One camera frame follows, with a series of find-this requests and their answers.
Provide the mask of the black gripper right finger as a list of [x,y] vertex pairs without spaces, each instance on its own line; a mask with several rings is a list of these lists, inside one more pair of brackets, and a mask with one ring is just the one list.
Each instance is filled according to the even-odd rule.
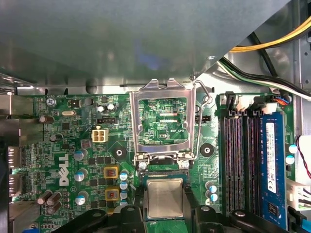
[[191,188],[182,189],[183,216],[189,233],[286,233],[277,225],[246,210],[227,216],[209,205],[200,205]]

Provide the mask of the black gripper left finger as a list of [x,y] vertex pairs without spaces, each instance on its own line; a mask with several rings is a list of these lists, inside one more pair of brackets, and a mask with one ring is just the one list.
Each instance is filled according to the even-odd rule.
[[92,209],[56,229],[56,233],[145,233],[142,216],[143,193],[136,193],[134,204],[122,206],[111,215]]

